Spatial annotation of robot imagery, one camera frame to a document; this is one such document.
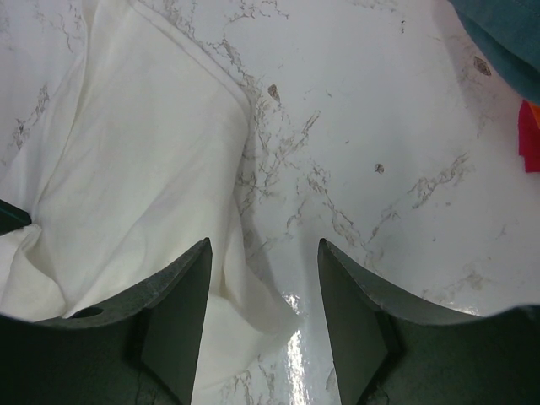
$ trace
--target black curved bracket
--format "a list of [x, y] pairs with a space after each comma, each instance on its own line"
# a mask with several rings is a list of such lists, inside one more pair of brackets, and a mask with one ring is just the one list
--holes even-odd
[[0, 235], [30, 225], [32, 219], [26, 211], [0, 200]]
[[168, 267], [69, 319], [0, 316], [6, 404], [191, 403], [212, 251], [201, 241]]
[[450, 310], [325, 240], [318, 262], [343, 405], [540, 403], [540, 307], [488, 318]]

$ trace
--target teal fabric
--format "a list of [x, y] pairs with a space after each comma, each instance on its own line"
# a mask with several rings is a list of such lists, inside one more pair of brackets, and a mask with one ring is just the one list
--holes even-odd
[[494, 69], [540, 105], [540, 0], [450, 0]]

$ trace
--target white marble countertop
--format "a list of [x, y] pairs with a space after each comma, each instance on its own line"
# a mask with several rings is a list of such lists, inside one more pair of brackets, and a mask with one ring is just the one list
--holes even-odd
[[[460, 311], [540, 302], [540, 177], [517, 155], [521, 101], [447, 2], [143, 3], [250, 96], [236, 189], [248, 261], [304, 320], [281, 351], [195, 404], [339, 403], [316, 268], [322, 237]], [[14, 24], [19, 14], [31, 26]], [[8, 57], [15, 30], [58, 35], [65, 47], [38, 55], [39, 72], [0, 75], [4, 88], [24, 84], [37, 97], [14, 97], [3, 113], [0, 176], [80, 47], [78, 4], [0, 1], [2, 70], [28, 57]]]

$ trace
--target white fabric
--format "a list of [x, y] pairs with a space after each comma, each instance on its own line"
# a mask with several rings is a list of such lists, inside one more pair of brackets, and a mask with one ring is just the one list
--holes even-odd
[[283, 329], [246, 267], [232, 197], [244, 94], [158, 14], [84, 0], [86, 44], [0, 183], [35, 224], [0, 237], [0, 311], [71, 316], [210, 237], [196, 386], [242, 371]]

